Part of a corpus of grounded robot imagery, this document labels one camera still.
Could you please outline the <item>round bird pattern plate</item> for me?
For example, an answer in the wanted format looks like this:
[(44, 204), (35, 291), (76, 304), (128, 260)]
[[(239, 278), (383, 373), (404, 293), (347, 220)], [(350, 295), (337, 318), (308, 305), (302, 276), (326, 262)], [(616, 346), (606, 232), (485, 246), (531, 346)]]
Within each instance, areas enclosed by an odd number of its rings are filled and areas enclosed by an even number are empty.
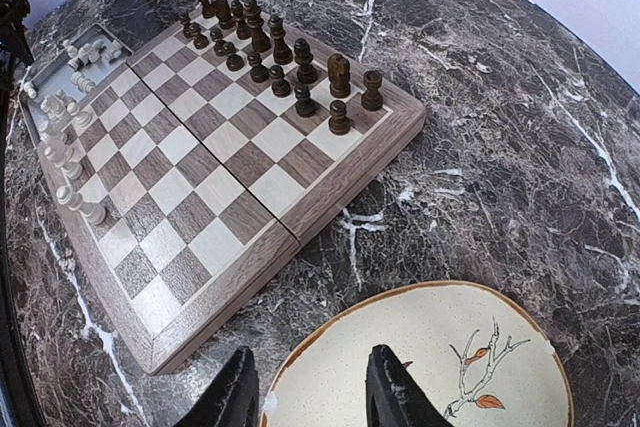
[(480, 284), (431, 281), (362, 301), (305, 338), (276, 373), (264, 426), (363, 426), (368, 358), (389, 346), (455, 426), (571, 426), (570, 384), (544, 331)]

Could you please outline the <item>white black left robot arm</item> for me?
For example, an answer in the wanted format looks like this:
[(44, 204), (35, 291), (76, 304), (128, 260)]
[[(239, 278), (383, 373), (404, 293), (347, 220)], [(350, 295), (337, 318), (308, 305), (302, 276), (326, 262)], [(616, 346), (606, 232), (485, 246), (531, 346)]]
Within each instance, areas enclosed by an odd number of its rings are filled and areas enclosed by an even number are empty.
[(23, 20), (30, 14), (28, 0), (1, 0), (1, 92), (12, 90), (15, 66), (22, 62), (25, 66), (34, 63), (34, 57), (27, 43)]

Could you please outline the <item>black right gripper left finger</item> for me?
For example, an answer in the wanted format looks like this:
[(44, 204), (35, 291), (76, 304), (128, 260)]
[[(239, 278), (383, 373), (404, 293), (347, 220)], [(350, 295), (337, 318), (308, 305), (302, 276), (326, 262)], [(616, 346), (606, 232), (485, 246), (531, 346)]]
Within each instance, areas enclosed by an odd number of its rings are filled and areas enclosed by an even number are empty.
[(238, 347), (175, 427), (244, 427), (259, 424), (259, 378), (254, 354)]

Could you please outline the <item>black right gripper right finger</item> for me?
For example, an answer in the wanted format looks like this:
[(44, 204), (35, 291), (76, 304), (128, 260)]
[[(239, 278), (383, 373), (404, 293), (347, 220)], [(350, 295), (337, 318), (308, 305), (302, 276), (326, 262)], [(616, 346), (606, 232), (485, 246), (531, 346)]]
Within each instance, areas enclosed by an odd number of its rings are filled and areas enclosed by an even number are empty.
[(373, 347), (366, 370), (368, 426), (447, 426), (393, 350)]

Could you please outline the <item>white chess bishop piece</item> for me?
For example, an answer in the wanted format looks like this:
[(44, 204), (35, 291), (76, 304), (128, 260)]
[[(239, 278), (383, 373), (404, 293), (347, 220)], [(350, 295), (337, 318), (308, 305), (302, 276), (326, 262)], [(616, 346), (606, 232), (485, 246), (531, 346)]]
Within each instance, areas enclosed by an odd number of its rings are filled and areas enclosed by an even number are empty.
[(94, 121), (95, 114), (91, 106), (81, 108), (77, 102), (71, 102), (67, 106), (67, 112), (81, 131), (86, 130)]

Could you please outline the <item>dark chess pieces row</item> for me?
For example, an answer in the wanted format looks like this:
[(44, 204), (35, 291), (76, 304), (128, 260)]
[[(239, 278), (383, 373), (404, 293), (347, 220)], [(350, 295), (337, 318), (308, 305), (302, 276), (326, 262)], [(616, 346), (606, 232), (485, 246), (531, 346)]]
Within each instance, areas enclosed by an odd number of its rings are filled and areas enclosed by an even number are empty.
[(179, 90), (170, 108), (201, 141), (316, 145), (356, 140), (386, 116), (361, 114), (347, 86), (339, 111), (333, 91), (342, 87), (310, 41), (293, 38), (283, 19), (263, 19), (255, 0), (197, 0), (180, 18), (170, 67)]

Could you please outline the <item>white chess pieces in tray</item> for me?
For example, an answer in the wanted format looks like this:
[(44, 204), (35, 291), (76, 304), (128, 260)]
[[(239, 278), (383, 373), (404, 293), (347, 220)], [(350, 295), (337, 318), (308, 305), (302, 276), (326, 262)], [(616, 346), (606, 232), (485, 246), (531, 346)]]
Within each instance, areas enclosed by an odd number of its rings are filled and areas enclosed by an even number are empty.
[(25, 83), (27, 91), (20, 97), (25, 115), (33, 122), (45, 120), (45, 98), (61, 92), (82, 101), (131, 54), (122, 41), (103, 31), (82, 42), (65, 40), (62, 53)]

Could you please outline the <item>wooden chess board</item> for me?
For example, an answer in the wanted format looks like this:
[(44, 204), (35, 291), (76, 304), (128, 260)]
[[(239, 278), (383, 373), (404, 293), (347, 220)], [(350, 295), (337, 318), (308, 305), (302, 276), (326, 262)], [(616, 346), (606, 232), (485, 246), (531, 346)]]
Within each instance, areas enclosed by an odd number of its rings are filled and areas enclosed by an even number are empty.
[(61, 207), (73, 247), (138, 365), (175, 369), (317, 235), (419, 133), (423, 104), (359, 63), (350, 85), (361, 114), (387, 114), (356, 140), (316, 145), (201, 141), (170, 108), (170, 67), (184, 49), (172, 24), (85, 98), (84, 131), (64, 92), (47, 96), (72, 160), (68, 179), (36, 146), (52, 191), (71, 186), (106, 218), (91, 225)]

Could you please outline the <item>metal tray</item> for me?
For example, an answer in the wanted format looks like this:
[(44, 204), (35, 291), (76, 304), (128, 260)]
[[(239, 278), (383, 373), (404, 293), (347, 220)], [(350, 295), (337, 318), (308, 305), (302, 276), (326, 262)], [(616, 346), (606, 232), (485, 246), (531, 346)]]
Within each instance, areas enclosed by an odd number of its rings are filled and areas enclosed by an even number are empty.
[(19, 91), (18, 104), (34, 147), (40, 143), (38, 127), (43, 121), (49, 120), (57, 128), (63, 128), (71, 120), (67, 113), (56, 117), (41, 109), (47, 95), (54, 95), (62, 90), (84, 107), (88, 93), (83, 92), (73, 83), (72, 75), (79, 72), (80, 79), (85, 78), (98, 85), (134, 53), (127, 43), (101, 24), (91, 25), (75, 39), (69, 41), (69, 44), (77, 50), (87, 43), (99, 44), (99, 58), (95, 62), (87, 60), (86, 64), (80, 66), (78, 62), (71, 60), (68, 48), (62, 46), (60, 53), (57, 53), (35, 75), (29, 74), (23, 82)]

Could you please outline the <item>white chess pawn piece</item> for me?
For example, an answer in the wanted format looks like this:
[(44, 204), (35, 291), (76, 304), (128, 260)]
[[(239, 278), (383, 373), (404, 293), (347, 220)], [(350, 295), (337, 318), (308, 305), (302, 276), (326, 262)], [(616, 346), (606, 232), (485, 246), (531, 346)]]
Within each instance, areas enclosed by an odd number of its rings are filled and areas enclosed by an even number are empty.
[(44, 155), (68, 179), (76, 180), (82, 174), (83, 168), (79, 162), (73, 161), (73, 149), (65, 144), (46, 144)]

